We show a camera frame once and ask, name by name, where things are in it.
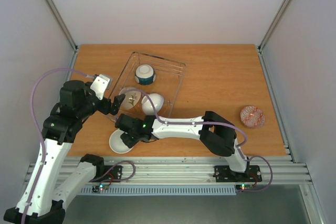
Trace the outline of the floral cream bowl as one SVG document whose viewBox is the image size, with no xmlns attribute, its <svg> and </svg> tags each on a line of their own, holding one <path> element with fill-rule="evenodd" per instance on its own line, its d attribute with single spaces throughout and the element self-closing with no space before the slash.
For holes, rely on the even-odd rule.
<svg viewBox="0 0 336 224">
<path fill-rule="evenodd" d="M 134 89 L 134 87 L 126 87 L 121 89 L 119 92 L 119 94 L 125 95 L 125 99 L 121 103 L 121 108 L 124 110 L 132 109 L 141 99 L 141 92 L 137 90 L 129 91 L 131 89 Z"/>
</svg>

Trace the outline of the teal and white bowl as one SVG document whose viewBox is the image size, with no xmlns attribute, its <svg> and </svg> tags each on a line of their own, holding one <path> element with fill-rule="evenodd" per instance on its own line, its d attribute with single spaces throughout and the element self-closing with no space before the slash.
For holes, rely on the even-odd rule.
<svg viewBox="0 0 336 224">
<path fill-rule="evenodd" d="M 140 65 L 137 67 L 134 77 L 138 84 L 147 86 L 155 81 L 156 73 L 152 66 Z"/>
</svg>

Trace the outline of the chrome wire dish rack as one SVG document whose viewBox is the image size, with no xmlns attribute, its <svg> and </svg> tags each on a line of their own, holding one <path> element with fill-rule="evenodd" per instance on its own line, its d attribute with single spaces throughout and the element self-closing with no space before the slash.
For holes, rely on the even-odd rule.
<svg viewBox="0 0 336 224">
<path fill-rule="evenodd" d="M 155 80 L 152 84 L 143 86 L 136 82 L 136 69 L 141 65 L 149 65 L 154 69 Z M 168 118 L 172 114 L 185 70 L 186 64 L 183 62 L 134 51 L 116 80 L 109 98 L 114 99 L 120 92 L 133 88 L 140 89 L 147 94 L 158 93 L 164 99 L 158 114 Z"/>
</svg>

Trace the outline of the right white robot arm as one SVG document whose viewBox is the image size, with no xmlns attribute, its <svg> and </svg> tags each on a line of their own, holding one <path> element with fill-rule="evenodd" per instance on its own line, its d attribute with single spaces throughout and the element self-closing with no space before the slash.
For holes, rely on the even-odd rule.
<svg viewBox="0 0 336 224">
<path fill-rule="evenodd" d="M 190 138 L 203 143 L 211 153 L 224 157 L 235 179 L 243 180 L 250 174 L 249 161 L 237 139 L 237 132 L 240 132 L 246 142 L 246 134 L 213 111 L 187 119 L 147 115 L 141 120 L 121 114 L 115 127 L 122 131 L 121 141 L 128 148 L 150 140 Z"/>
</svg>

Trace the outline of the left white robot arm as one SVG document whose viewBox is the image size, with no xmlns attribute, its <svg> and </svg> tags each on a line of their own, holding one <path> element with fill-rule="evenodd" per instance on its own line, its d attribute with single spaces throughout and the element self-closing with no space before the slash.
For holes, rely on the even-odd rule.
<svg viewBox="0 0 336 224">
<path fill-rule="evenodd" d="M 97 76 L 93 82 L 70 80 L 60 89 L 60 101 L 45 119 L 37 162 L 18 204 L 5 211 L 10 223 L 62 223 L 70 203 L 90 180 L 105 177 L 104 159 L 93 154 L 81 158 L 76 170 L 59 186 L 58 175 L 85 120 L 99 111 L 117 114 L 125 94 L 104 97 L 110 82 Z"/>
</svg>

